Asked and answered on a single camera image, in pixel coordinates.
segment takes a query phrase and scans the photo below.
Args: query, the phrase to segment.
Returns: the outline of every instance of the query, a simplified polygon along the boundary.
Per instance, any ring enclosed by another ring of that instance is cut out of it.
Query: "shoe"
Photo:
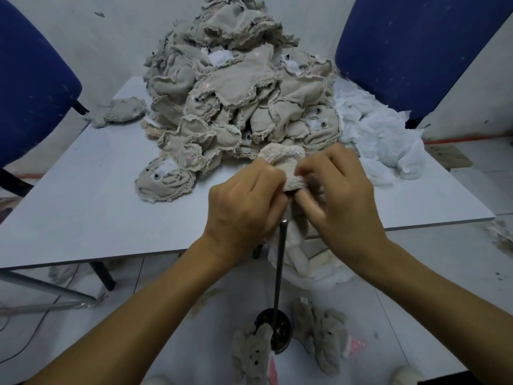
[[[166,377],[162,375],[145,379],[141,385],[173,385]]]
[[[394,372],[390,385],[417,385],[420,381],[424,381],[424,377],[416,369],[401,366]]]

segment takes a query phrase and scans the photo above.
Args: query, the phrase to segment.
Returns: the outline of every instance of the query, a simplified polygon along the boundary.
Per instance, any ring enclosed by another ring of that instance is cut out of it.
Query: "left hand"
[[[210,188],[202,240],[229,266],[246,257],[273,229],[287,207],[285,172],[261,158]]]

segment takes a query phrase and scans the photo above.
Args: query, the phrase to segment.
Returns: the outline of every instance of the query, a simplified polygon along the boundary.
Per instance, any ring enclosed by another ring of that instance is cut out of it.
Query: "white tiled floor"
[[[453,171],[513,230],[513,147],[510,138],[465,142],[457,145],[474,167]],[[421,262],[446,278],[513,312],[513,259],[500,252],[481,223],[395,231],[389,237]],[[15,384],[41,369],[70,344],[108,316],[135,291],[156,278],[176,260],[176,255],[129,259],[113,273],[118,284],[95,309],[49,314],[22,354],[0,364],[0,383]],[[97,277],[80,267],[73,287],[95,296],[104,292]],[[47,268],[26,273],[44,278]],[[273,269],[266,260],[248,260],[221,279],[214,287],[221,293],[209,299],[191,318],[187,316],[166,344],[149,371],[164,373],[176,384],[231,383],[229,344],[237,326],[251,323],[261,309],[270,307]],[[286,281],[281,307],[299,295],[319,306],[342,310],[349,316],[350,333],[367,347],[344,362],[341,377],[329,378],[317,368],[313,357],[292,341],[279,356],[278,370],[283,383],[386,384],[395,367],[410,364],[433,378],[464,369],[464,366],[426,329],[383,293],[360,278],[337,286],[329,293],[303,292]],[[0,302],[22,304],[49,302],[55,296],[28,292],[25,288],[0,285]],[[40,315],[15,317],[0,331],[0,361],[26,344]],[[193,366],[202,362],[202,370]]]

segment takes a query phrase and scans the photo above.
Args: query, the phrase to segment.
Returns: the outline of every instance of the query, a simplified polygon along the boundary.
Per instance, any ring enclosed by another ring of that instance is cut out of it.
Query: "blue chair backrest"
[[[0,168],[52,132],[82,91],[32,23],[0,0]]]
[[[356,0],[335,62],[381,102],[422,118],[512,11],[513,0]]]

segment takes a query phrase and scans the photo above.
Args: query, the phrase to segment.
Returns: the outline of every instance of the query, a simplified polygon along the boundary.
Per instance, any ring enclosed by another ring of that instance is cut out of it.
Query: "plush elephant toy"
[[[340,374],[340,358],[347,358],[350,336],[346,316],[333,309],[320,310],[305,298],[292,301],[292,337],[308,354],[315,353],[317,364],[328,376]]]
[[[269,358],[273,328],[262,324],[255,333],[255,326],[235,331],[231,355],[234,359],[235,381],[246,377],[247,385],[269,385]]]

